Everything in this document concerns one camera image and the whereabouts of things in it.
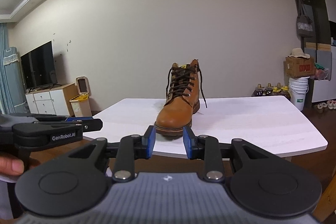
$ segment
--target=hat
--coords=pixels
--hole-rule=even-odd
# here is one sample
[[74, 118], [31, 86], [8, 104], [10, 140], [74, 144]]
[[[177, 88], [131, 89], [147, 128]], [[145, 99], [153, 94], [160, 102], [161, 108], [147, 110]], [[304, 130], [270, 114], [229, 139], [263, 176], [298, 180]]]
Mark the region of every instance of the hat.
[[292, 49], [291, 55], [289, 55], [288, 57], [310, 58], [310, 55], [303, 53], [303, 50], [301, 48], [294, 48], [294, 49]]

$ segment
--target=metal screw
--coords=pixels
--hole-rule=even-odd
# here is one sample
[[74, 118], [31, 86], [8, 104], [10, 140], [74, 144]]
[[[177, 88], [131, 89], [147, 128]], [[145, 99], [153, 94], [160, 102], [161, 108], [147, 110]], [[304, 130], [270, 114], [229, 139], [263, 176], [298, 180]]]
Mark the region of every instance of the metal screw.
[[218, 180], [221, 177], [223, 177], [223, 174], [219, 171], [209, 171], [207, 173], [207, 178], [208, 179]]
[[131, 173], [126, 170], [119, 170], [114, 173], [116, 179], [128, 179], [131, 176]]

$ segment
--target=television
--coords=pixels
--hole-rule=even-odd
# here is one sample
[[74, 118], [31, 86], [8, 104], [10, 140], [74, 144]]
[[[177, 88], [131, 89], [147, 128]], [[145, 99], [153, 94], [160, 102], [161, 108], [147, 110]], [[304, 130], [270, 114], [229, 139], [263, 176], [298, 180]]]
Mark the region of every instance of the television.
[[26, 89], [57, 84], [51, 41], [21, 56]]

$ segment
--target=dark brown shoelace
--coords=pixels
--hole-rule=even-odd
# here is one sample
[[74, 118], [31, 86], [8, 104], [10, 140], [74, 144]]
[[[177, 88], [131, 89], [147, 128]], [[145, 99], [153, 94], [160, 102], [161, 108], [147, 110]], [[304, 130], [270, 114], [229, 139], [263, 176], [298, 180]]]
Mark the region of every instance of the dark brown shoelace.
[[[189, 84], [194, 86], [194, 83], [190, 82], [190, 80], [195, 80], [193, 76], [190, 75], [190, 73], [197, 73], [199, 72], [199, 75], [201, 76], [201, 93], [203, 100], [205, 102], [205, 107], [207, 106], [207, 102], [205, 100], [203, 89], [202, 89], [202, 72], [200, 70], [199, 66], [193, 66], [188, 68], [175, 68], [171, 67], [168, 73], [168, 84], [166, 87], [166, 98], [170, 96], [170, 94], [173, 95], [172, 99], [179, 97], [179, 96], [189, 96], [189, 94], [184, 93], [185, 89], [188, 89], [191, 91], [191, 87], [189, 87]], [[169, 77], [170, 73], [172, 75], [171, 82], [170, 82], [170, 90], [168, 92], [169, 88]]]

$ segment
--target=boot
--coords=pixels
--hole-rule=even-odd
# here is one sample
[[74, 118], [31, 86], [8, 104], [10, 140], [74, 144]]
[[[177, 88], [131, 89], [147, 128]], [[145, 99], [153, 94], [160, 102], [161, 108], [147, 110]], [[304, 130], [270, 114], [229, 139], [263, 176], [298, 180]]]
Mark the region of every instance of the boot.
[[183, 127], [191, 126], [192, 115], [200, 108], [198, 72], [201, 76], [202, 96], [207, 107], [202, 91], [202, 73], [199, 69], [198, 60], [194, 59], [191, 64], [181, 67], [174, 63], [168, 73], [167, 100], [155, 122], [157, 133], [181, 136]]

